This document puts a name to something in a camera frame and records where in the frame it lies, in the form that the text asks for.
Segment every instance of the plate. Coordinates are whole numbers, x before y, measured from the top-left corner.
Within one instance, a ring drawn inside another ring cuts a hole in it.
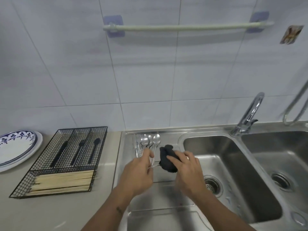
[[[9,170],[13,167],[16,167],[17,165],[21,164],[22,162],[24,162],[25,160],[27,160],[30,156],[32,156],[42,145],[43,143],[43,136],[41,135],[41,133],[34,131],[36,136],[37,136],[37,141],[36,144],[34,145],[34,147],[27,153],[25,154],[23,157],[17,159],[15,162],[12,162],[8,165],[4,165],[2,167],[0,167],[0,172]]]
[[[0,136],[0,167],[23,157],[34,147],[36,141],[36,134],[29,130]]]

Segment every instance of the white rod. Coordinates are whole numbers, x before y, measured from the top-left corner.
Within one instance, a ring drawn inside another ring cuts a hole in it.
[[[104,31],[206,31],[206,30],[227,30],[227,29],[247,29],[254,27],[272,26],[274,22],[253,22],[237,24],[216,24],[216,25],[104,25]]]

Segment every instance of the stainless steel sink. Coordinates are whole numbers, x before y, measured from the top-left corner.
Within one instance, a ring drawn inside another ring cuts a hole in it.
[[[242,141],[281,194],[308,213],[308,132],[251,134]]]
[[[251,134],[231,137],[232,128],[122,132],[113,186],[136,156],[135,134],[159,133],[161,146],[193,152],[207,188],[256,230],[308,230],[308,128],[302,123],[255,124]],[[153,186],[132,200],[119,230],[213,230],[199,208],[174,186],[175,176],[155,167]]]
[[[199,158],[204,175],[221,183],[219,200],[244,221],[251,224],[281,217],[279,202],[233,140],[226,136],[189,138],[184,140],[184,149]]]

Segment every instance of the hand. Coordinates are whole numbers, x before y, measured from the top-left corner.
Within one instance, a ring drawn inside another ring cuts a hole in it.
[[[184,153],[175,151],[175,154],[181,161],[172,156],[167,156],[178,170],[175,183],[186,196],[194,200],[198,194],[207,191],[200,161],[189,151]]]
[[[124,167],[117,187],[120,187],[131,199],[142,194],[153,184],[153,168],[149,168],[151,166],[149,157],[153,158],[154,153],[146,148],[142,157],[134,158]]]

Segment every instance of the black spoon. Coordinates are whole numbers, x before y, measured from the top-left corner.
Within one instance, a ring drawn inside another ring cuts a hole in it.
[[[58,151],[57,155],[55,156],[54,160],[52,161],[52,163],[50,164],[49,167],[53,168],[53,167],[56,166],[56,163],[58,162],[58,160],[59,160],[59,158],[60,158],[62,152],[63,152],[64,149],[66,148],[67,143],[68,143],[68,141],[65,141],[65,142],[62,144],[60,150]]]
[[[92,150],[92,153],[90,155],[90,158],[88,160],[88,164],[91,164],[92,163],[92,159],[93,159],[93,156],[94,156],[94,152],[96,150],[96,146],[99,144],[100,142],[100,138],[97,138],[96,140],[94,140],[94,147],[93,147],[93,150]]]
[[[78,149],[77,149],[77,151],[76,151],[76,153],[75,153],[75,155],[74,155],[74,158],[72,159],[71,165],[75,164],[76,158],[77,158],[77,156],[78,156],[78,154],[79,154],[80,149],[81,149],[82,146],[84,145],[84,143],[85,143],[85,140],[81,140],[80,143],[78,144],[79,147],[78,147]]]

